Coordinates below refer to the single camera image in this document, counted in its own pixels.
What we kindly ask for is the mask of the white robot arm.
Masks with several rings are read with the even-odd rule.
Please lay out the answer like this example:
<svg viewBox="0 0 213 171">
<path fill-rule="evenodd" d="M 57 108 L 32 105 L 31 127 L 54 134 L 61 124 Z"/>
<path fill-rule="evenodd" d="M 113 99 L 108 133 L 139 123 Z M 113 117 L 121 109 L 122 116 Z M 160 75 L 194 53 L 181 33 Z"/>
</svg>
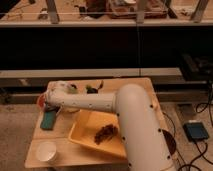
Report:
<svg viewBox="0 0 213 171">
<path fill-rule="evenodd" d="M 125 84 L 113 93 L 70 94 L 59 82 L 48 89 L 45 101 L 116 114 L 130 171 L 176 171 L 148 92 Z"/>
</svg>

